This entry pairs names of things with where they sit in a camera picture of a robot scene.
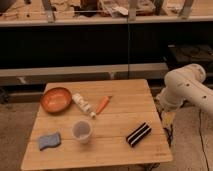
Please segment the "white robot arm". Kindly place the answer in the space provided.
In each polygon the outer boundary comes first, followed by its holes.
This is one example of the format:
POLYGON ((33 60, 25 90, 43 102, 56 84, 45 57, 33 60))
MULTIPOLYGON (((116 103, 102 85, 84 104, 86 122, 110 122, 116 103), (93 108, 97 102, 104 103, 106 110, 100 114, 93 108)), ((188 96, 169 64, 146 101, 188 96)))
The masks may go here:
POLYGON ((213 90, 203 84, 206 71, 199 64, 189 64, 169 71, 165 87, 157 95, 165 111, 180 108, 185 100, 213 117, 213 90))

